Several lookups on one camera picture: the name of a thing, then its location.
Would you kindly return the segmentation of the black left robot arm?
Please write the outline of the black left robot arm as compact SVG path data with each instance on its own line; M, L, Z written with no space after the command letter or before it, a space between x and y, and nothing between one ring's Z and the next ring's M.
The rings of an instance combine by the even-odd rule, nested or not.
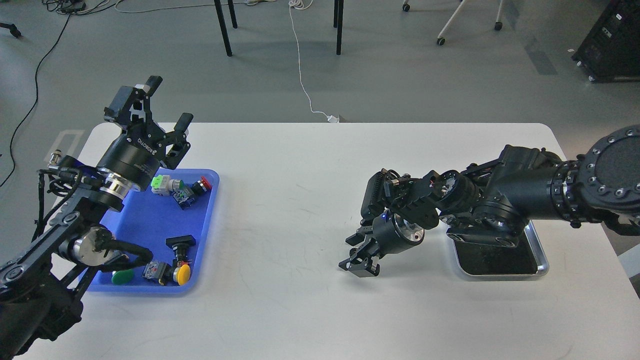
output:
M82 319L82 296L98 272L126 271L150 262L153 253L117 240L101 223L121 212L130 191L144 191L160 167L174 170L190 150L187 129L194 116L181 114L173 130L153 120L151 96L162 83L122 86L104 110L121 128L96 166L53 153L38 172L39 200L45 180L61 200L38 222L28 249L1 265L1 358L25 353L38 338L54 341Z

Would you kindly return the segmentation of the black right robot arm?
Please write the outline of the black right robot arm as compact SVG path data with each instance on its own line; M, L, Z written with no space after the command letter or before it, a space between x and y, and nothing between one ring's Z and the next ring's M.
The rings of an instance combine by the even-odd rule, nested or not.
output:
M542 248L526 233L532 220L578 229L605 224L639 235L639 126L602 137L573 161L541 148L506 145L499 157L464 171L423 177L381 169L366 185L360 226L339 262L358 277L380 273L379 260L414 248L447 225L459 267L471 276L538 276Z

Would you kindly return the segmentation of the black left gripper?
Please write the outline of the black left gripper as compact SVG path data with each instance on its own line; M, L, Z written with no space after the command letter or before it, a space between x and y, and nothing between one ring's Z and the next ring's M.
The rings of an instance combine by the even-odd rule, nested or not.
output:
M104 109L104 120L122 130L96 168L130 182L135 191L146 190L159 168L176 169L191 148L187 132L193 114L183 112L173 130L165 135L153 121L150 98L162 80L160 76L150 76L146 84L122 86Z

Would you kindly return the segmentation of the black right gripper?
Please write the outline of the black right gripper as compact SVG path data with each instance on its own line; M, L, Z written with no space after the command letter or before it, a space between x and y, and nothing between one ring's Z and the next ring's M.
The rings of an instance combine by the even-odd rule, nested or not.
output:
M341 260L338 267L359 278L377 277L381 256L396 255L422 244L425 229L393 212L384 212L345 239L350 248L358 248L354 259Z

